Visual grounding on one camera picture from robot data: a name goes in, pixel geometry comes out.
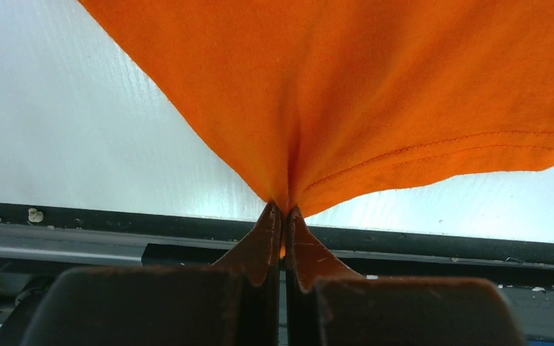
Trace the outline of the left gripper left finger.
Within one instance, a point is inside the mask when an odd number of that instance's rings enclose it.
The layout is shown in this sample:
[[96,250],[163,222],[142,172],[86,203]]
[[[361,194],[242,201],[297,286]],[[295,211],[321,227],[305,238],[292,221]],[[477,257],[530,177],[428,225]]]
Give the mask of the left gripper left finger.
[[277,345],[282,216],[274,203],[211,265],[61,274],[23,345]]

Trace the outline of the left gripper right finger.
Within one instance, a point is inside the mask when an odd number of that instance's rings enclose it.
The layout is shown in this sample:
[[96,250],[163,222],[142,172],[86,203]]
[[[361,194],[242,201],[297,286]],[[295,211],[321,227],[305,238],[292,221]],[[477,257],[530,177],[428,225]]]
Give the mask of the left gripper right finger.
[[283,226],[290,345],[524,345],[504,295],[481,278],[368,279],[293,208]]

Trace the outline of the orange t shirt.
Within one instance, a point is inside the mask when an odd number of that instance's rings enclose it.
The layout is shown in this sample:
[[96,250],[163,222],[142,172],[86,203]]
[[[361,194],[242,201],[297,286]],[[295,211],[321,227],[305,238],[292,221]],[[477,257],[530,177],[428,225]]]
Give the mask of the orange t shirt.
[[263,200],[554,166],[554,1],[84,1]]

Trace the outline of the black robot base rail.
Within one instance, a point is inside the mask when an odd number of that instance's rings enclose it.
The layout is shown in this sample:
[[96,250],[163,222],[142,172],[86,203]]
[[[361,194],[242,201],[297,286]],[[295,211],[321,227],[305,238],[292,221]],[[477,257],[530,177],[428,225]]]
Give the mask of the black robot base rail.
[[[251,228],[245,221],[0,203],[0,323],[36,277],[80,265],[205,265]],[[473,276],[510,300],[533,345],[554,342],[554,244],[314,226],[336,257],[368,277]]]

